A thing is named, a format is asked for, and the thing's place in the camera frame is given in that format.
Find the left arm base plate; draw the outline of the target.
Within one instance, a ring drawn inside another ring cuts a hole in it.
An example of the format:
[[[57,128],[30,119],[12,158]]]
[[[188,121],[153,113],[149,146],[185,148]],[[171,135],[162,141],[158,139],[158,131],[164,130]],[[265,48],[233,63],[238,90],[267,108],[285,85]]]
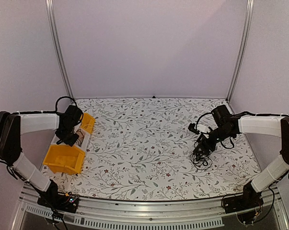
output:
[[[80,196],[78,194],[72,194],[71,192],[54,195],[42,194],[38,198],[37,203],[41,206],[55,210],[76,213],[79,205],[79,198]]]

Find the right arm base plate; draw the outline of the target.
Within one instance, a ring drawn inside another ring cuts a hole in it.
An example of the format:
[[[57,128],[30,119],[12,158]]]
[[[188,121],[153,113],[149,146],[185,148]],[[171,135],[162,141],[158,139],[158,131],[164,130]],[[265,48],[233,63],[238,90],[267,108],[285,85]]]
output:
[[[263,204],[261,195],[254,195],[249,198],[245,198],[244,195],[232,195],[224,196],[221,200],[221,207],[226,214],[260,207]]]

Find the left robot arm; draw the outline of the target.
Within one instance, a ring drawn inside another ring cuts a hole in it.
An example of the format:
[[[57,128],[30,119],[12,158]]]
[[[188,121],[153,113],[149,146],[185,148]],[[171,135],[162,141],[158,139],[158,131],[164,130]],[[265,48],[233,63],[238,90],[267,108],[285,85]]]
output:
[[[52,111],[0,111],[0,163],[16,179],[31,185],[52,208],[62,204],[57,184],[47,178],[36,163],[33,151],[46,150],[47,135],[54,133],[60,143],[72,146],[78,135],[74,128],[83,119],[83,111],[75,100],[64,112]]]

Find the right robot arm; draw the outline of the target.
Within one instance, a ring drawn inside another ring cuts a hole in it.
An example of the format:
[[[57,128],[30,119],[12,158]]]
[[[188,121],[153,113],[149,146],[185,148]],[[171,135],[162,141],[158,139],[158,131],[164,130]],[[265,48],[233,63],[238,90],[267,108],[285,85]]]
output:
[[[209,115],[217,125],[215,129],[198,121],[189,124],[188,130],[199,135],[190,160],[197,167],[201,164],[207,166],[207,158],[216,150],[217,144],[244,134],[253,150],[263,152],[263,156],[256,153],[262,171],[243,186],[241,195],[225,198],[222,204],[234,211],[262,205],[262,191],[289,172],[289,114],[254,114],[248,111],[232,114],[227,106],[220,105]]]

